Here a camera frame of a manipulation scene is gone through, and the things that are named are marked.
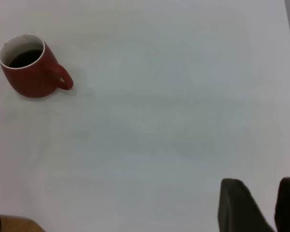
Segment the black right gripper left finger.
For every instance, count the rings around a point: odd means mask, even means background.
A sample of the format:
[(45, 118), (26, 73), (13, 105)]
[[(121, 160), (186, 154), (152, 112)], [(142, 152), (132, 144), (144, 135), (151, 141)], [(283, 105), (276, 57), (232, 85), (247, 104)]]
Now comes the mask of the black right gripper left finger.
[(217, 219), (220, 232), (273, 231), (249, 189), (238, 179), (222, 179)]

